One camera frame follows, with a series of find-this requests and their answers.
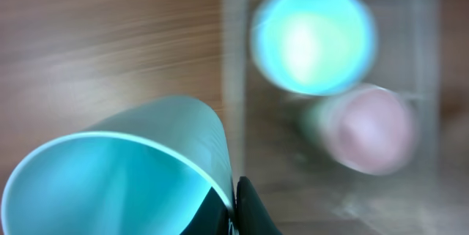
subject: blurry cup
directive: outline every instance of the blurry cup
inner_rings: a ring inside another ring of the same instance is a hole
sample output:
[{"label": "blurry cup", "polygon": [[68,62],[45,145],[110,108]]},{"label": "blurry cup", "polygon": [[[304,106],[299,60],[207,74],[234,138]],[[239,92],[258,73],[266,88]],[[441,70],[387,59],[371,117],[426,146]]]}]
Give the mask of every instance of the blurry cup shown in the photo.
[{"label": "blurry cup", "polygon": [[374,21],[360,0],[264,0],[251,26],[254,63],[287,91],[343,92],[368,72]]},{"label": "blurry cup", "polygon": [[233,213],[224,129],[203,102],[173,96],[52,140],[5,187],[16,234],[180,234],[213,187]]},{"label": "blurry cup", "polygon": [[398,94],[371,84],[305,110],[303,134],[339,163],[365,174],[389,174],[413,154],[413,115]]}]

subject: wood grain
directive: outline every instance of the wood grain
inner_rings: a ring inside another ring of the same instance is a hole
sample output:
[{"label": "wood grain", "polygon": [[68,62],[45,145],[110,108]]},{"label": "wood grain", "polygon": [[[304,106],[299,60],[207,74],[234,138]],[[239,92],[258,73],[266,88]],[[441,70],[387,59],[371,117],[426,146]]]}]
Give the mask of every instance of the wood grain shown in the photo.
[{"label": "wood grain", "polygon": [[31,150],[167,94],[219,114],[220,0],[0,0],[0,182]]}]

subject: blue plastic cup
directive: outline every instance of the blue plastic cup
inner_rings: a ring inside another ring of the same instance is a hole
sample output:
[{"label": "blue plastic cup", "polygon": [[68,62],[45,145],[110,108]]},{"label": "blue plastic cup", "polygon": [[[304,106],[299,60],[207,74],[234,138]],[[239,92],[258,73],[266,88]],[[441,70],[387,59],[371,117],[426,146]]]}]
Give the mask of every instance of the blue plastic cup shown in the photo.
[{"label": "blue plastic cup", "polygon": [[264,0],[254,14],[251,52],[278,87],[330,95],[355,85],[371,68],[375,31],[360,0]]},{"label": "blue plastic cup", "polygon": [[173,96],[52,140],[5,187],[5,234],[179,234],[209,189],[233,213],[224,130],[203,102]]}]

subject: plastic cup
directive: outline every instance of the plastic cup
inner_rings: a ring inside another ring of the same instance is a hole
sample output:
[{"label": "plastic cup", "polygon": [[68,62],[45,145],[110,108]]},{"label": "plastic cup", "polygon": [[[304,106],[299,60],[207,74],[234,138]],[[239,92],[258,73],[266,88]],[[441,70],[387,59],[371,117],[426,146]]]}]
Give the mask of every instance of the plastic cup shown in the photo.
[{"label": "plastic cup", "polygon": [[415,147],[415,121],[398,94],[363,84],[307,108],[304,135],[339,163],[365,174],[404,166]]},{"label": "plastic cup", "polygon": [[233,214],[223,126],[173,96],[52,140],[24,158],[1,205],[5,234],[179,234],[211,187]]},{"label": "plastic cup", "polygon": [[376,44],[372,15],[360,0],[264,0],[251,27],[260,72],[301,94],[352,87],[370,69]]}]

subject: pink object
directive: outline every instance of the pink object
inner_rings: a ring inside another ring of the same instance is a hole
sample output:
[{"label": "pink object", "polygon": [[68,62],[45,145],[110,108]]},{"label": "pink object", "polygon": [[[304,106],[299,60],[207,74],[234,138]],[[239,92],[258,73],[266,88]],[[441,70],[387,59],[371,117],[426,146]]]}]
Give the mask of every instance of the pink object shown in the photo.
[{"label": "pink object", "polygon": [[343,165],[367,174],[388,174],[413,153],[415,126],[399,96],[369,84],[326,100],[320,113],[325,148]]}]

